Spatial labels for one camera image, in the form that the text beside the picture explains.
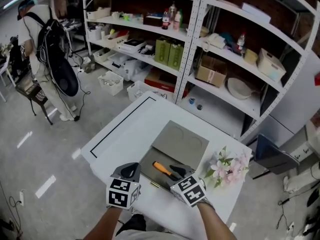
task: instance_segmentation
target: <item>stool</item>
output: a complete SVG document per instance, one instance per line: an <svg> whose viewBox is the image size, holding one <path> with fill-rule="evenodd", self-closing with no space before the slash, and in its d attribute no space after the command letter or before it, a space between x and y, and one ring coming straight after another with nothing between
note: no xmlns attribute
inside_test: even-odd
<svg viewBox="0 0 320 240"><path fill-rule="evenodd" d="M30 80L30 75L26 75L16 86L15 86L15 90L22 94L23 96L25 96L31 103L31 109L33 114L36 116L36 113L34 111L34 107L32 104L32 101L34 101L35 103L37 103L44 115L45 118L48 120L48 122L50 123L50 125L53 125L53 123L50 121L50 118L48 117L47 111L45 109L45 103L47 102L48 98L45 95L44 91L41 89L41 87L38 84L35 84L32 82L32 80Z"/></svg>

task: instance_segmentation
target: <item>black chair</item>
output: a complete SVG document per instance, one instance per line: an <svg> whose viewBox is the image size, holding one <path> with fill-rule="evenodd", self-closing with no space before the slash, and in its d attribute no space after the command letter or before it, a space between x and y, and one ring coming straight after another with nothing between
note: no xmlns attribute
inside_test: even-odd
<svg viewBox="0 0 320 240"><path fill-rule="evenodd" d="M299 166L300 163L296 158L292 157L285 151L279 150L277 145L264 135L259 134L257 138L248 143L247 146L250 146L255 141L257 141L257 145L254 156L250 161L255 161L266 168L267 171L254 177L253 180L269 173L279 175Z"/></svg>

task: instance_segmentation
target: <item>cardboard box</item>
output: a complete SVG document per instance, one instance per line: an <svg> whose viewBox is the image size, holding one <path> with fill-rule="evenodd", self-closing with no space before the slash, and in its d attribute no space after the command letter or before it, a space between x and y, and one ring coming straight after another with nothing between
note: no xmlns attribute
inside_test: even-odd
<svg viewBox="0 0 320 240"><path fill-rule="evenodd" d="M171 44L168 66L170 68L173 68L174 70L179 71L183 53L184 53L183 45Z"/></svg>
<svg viewBox="0 0 320 240"><path fill-rule="evenodd" d="M144 82L149 86L174 93L177 83L177 77L157 67L153 67L150 70L150 73L144 79ZM186 87L183 92L183 97L185 97L187 94L188 89Z"/></svg>
<svg viewBox="0 0 320 240"><path fill-rule="evenodd" d="M154 60L163 65L168 65L171 42L169 38L160 37L155 42Z"/></svg>
<svg viewBox="0 0 320 240"><path fill-rule="evenodd" d="M227 64L219 59L204 55L201 59L196 79L221 87L227 76Z"/></svg>

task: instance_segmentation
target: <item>electrical outlet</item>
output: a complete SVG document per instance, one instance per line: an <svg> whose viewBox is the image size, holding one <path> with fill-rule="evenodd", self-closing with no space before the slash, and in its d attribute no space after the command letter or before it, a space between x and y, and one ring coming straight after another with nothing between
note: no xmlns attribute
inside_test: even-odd
<svg viewBox="0 0 320 240"><path fill-rule="evenodd" d="M25 206L25 196L23 190L20 191L20 202L22 206Z"/></svg>

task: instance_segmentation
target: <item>white table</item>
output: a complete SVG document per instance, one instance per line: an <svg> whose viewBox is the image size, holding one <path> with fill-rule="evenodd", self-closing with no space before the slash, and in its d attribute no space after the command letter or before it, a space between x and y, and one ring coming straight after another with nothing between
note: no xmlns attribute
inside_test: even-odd
<svg viewBox="0 0 320 240"><path fill-rule="evenodd" d="M4 80L3 76L2 76L3 73L6 72L7 75L9 76L9 78L10 78L13 86L16 87L15 81L14 81L14 79L12 78L12 76L11 76L11 74L10 74L10 72L9 72L9 69L8 69L9 61L10 61L10 55L8 55L8 57L6 58L6 62L5 62L5 63L3 64L3 66L0 68L0 78L1 78L1 80L2 80L2 82L3 82L3 85L6 87L6 86L7 86L7 85L6 85L6 82L5 82L5 80ZM1 96L1 98L3 99L4 102L7 102L6 99L5 99L5 97L4 97L3 94L1 93L1 91L0 91L0 96Z"/></svg>
<svg viewBox="0 0 320 240"><path fill-rule="evenodd" d="M65 32L66 32L66 37L68 38L69 43L70 43L71 52L73 51L73 49L72 49L71 38L70 38L70 33L69 32L71 30L74 30L74 29L77 29L77 28L81 27L81 25L82 25L82 23L75 23L73 25L70 25L69 27L64 27Z"/></svg>
<svg viewBox="0 0 320 240"><path fill-rule="evenodd" d="M106 183L115 168L139 162L165 125L172 120L209 140L208 147L196 172L203 177L208 160L224 146L227 151L251 154L251 149L234 138L194 116L179 106L146 92L102 129L81 150L93 173ZM163 227L189 239L207 239L205 228L196 207L177 200L170 192L156 188L140 176L141 195L134 207ZM207 189L221 219L226 222L237 201L243 182L226 189Z"/></svg>

